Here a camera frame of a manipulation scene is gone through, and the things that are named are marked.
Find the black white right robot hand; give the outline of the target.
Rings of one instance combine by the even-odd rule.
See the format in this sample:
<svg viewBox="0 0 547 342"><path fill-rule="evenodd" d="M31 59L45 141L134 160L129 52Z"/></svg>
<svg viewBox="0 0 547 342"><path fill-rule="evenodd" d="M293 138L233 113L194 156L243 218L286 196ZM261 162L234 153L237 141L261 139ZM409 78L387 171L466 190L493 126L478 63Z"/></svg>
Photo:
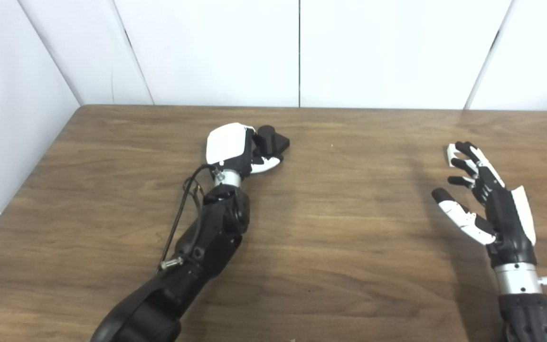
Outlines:
<svg viewBox="0 0 547 342"><path fill-rule="evenodd" d="M448 183L469 189L485 214L472 212L444 188L432 191L438 207L462 232L486 247L493 268L518 263L536 266L537 236L525 188L508 189L482 150L470 142L451 143L446 153L450 167L465 172L464 177L449 177Z"/></svg>

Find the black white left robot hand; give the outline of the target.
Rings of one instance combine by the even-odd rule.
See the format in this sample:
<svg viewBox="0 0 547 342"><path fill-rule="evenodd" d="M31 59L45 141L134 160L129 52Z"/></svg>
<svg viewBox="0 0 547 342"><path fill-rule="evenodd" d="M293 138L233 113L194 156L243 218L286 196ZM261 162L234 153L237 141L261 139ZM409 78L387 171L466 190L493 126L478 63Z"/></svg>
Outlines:
<svg viewBox="0 0 547 342"><path fill-rule="evenodd" d="M243 180L263 173L283 161L290 140L270 125L255 129L241 123L229 123L210 132L206 162L220 172L234 171Z"/></svg>

